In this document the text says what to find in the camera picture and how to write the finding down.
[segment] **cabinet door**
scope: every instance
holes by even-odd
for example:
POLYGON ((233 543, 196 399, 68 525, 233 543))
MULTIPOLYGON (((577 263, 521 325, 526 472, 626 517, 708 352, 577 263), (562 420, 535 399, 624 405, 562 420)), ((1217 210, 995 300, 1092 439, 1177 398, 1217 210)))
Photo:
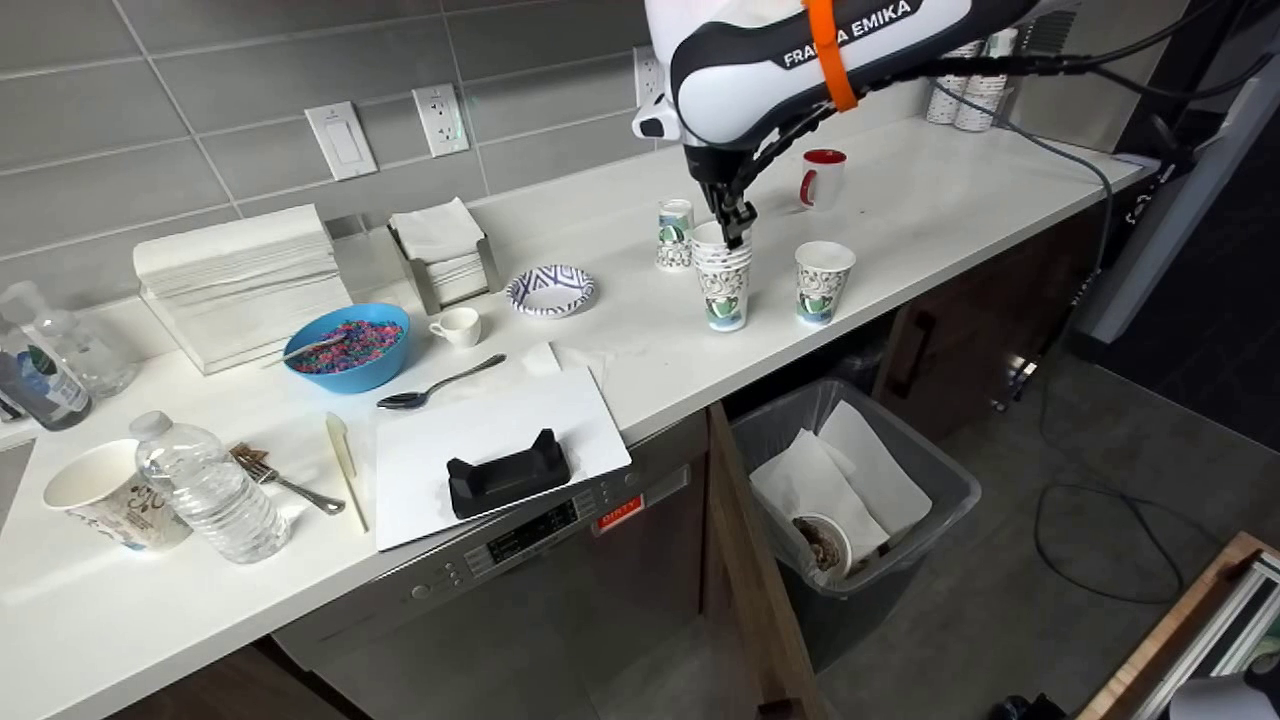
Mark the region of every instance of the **cabinet door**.
POLYGON ((1044 238, 910 300, 890 333, 875 399, 939 439, 1018 398, 1018 360, 1040 366, 1086 275, 1095 224, 1044 238))

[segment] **blue bowl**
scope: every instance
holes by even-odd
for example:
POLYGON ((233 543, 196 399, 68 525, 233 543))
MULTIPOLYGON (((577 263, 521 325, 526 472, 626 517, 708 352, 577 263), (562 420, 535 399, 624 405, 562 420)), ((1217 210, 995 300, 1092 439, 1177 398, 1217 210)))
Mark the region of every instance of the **blue bowl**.
POLYGON ((290 333, 290 339, 283 344, 283 355, 290 355, 297 348, 319 344, 326 333, 363 322, 363 325, 394 325, 399 336, 371 360, 345 369, 345 374, 298 374, 297 377, 339 391, 339 398, 354 398, 354 391, 371 391, 378 385, 386 385, 391 377, 403 374, 406 355, 412 355, 412 318, 394 304, 352 304, 326 318, 315 318, 312 325, 303 325, 298 333, 290 333))

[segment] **plate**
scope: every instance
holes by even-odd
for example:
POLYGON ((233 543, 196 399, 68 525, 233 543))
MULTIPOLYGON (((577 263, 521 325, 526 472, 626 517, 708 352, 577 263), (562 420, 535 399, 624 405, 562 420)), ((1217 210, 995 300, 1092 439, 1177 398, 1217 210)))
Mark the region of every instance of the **plate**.
POLYGON ((594 300, 594 279, 572 263, 543 263, 521 271, 507 295, 535 318, 577 318, 594 300))

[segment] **small bowl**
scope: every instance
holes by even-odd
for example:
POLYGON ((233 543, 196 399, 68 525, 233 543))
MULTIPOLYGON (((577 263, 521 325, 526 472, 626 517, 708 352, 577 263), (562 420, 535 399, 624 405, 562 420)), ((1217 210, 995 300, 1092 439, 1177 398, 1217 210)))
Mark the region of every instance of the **small bowl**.
POLYGON ((507 295, 535 318, 577 318, 594 300, 594 279, 572 263, 543 263, 521 271, 507 295))
POLYGON ((326 311, 326 318, 315 318, 312 325, 303 325, 298 333, 290 333, 290 339, 283 344, 283 366, 326 388, 326 391, 339 391, 339 398, 352 398, 352 391, 371 391, 378 385, 386 385, 391 377, 403 374, 406 355, 412 355, 412 318, 394 304, 352 304, 352 307, 339 307, 339 311, 326 311), (326 333, 345 327, 345 325, 394 325, 399 336, 378 352, 378 355, 367 355, 363 366, 354 369, 339 369, 339 374, 303 374, 297 369, 297 352, 309 348, 309 344, 319 344, 326 333))

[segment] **cutting board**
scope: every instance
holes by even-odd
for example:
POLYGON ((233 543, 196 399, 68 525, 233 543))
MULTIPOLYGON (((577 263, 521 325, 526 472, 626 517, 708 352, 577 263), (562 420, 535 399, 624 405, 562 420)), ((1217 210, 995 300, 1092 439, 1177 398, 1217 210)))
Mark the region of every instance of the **cutting board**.
POLYGON ((606 405, 589 369, 530 377, 524 385, 419 411, 385 411, 376 420, 371 539, 394 549, 463 525, 449 506, 449 462, 488 466, 524 451, 540 430, 552 430, 567 457, 567 486, 630 466, 606 405))

